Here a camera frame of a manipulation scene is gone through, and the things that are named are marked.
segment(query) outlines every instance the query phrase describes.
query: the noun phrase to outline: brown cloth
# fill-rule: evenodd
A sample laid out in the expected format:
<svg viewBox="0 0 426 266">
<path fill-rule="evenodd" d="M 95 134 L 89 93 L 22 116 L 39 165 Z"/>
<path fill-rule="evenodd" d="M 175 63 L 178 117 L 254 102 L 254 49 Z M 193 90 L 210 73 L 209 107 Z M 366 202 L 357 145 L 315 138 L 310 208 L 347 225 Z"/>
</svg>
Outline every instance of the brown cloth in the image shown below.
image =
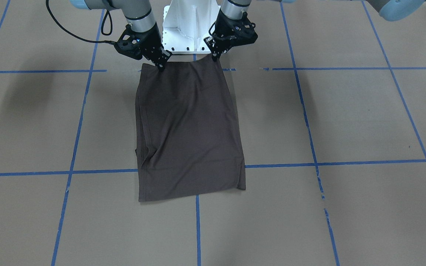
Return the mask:
<svg viewBox="0 0 426 266">
<path fill-rule="evenodd" d="M 139 201 L 246 188 L 238 119 L 220 62 L 143 64 L 136 93 Z"/>
</svg>

